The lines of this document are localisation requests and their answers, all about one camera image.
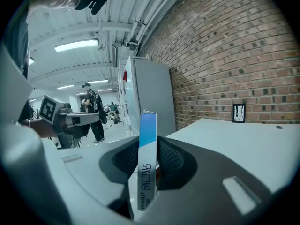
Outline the black picture frame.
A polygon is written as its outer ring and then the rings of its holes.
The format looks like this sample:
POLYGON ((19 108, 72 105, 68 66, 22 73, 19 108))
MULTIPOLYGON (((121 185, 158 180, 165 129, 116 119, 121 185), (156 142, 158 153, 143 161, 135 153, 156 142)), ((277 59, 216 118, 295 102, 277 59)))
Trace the black picture frame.
POLYGON ((233 123, 245 123, 246 119, 246 105, 245 104, 233 104, 232 105, 232 122, 233 123))

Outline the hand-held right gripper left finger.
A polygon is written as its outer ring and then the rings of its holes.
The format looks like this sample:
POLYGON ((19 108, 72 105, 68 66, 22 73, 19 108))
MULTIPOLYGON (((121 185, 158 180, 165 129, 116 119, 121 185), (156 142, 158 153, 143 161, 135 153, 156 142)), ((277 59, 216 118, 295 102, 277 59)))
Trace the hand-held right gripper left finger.
POLYGON ((128 181, 137 167, 138 137, 89 148, 60 150, 75 181, 101 205, 134 219, 128 181))

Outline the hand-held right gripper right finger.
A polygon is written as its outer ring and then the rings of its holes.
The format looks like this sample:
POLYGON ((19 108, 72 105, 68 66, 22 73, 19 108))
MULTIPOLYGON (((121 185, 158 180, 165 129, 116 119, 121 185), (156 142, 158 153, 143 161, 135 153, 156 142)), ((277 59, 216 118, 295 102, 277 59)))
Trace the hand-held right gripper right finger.
POLYGON ((157 159, 150 225, 244 225, 271 198, 261 181, 221 153, 159 137, 157 159))

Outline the person's black top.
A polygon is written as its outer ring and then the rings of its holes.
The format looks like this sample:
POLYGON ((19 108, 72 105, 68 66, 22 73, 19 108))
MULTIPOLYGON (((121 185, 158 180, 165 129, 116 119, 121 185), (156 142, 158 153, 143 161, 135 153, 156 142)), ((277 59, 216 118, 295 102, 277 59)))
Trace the person's black top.
POLYGON ((11 58, 26 78, 28 77, 29 68, 29 33, 27 23, 29 3, 30 0, 24 0, 19 6, 2 36, 4 45, 8 49, 11 58))

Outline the grey refrigerator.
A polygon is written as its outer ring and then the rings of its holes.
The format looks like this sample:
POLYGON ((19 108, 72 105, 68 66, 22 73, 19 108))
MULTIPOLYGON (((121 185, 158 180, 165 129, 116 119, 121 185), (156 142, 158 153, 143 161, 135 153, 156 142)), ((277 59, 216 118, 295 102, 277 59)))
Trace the grey refrigerator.
POLYGON ((166 64, 129 57, 124 81, 127 111, 134 136, 139 135, 140 117, 144 110, 157 114, 157 134, 176 132, 173 92, 166 64))

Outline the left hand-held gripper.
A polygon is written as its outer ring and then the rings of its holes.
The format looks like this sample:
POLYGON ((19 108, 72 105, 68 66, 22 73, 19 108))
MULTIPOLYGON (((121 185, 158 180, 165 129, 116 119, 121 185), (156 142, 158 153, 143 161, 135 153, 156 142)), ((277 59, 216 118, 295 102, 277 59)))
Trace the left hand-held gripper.
POLYGON ((97 113, 74 112, 70 103, 48 95, 44 95, 39 116, 52 125, 61 149, 80 148, 81 137, 86 136, 88 131, 74 127, 99 121, 97 113))

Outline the blue packet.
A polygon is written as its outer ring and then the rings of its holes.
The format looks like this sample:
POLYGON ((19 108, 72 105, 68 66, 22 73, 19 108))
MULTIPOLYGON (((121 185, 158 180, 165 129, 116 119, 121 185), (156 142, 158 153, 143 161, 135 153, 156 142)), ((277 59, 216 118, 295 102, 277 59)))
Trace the blue packet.
POLYGON ((138 161, 129 179, 134 210, 145 211, 155 198, 157 169, 157 114, 144 110, 140 117, 138 161))

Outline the person's left forearm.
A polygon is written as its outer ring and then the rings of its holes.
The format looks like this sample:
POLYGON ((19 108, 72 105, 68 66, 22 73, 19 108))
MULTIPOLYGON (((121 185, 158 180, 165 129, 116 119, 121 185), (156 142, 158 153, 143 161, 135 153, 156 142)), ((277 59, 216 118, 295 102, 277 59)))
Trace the person's left forearm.
POLYGON ((36 133, 38 133, 39 136, 42 138, 57 137, 52 125, 43 119, 38 119, 38 120, 26 119, 26 120, 19 121, 19 123, 21 125, 30 127, 36 133))

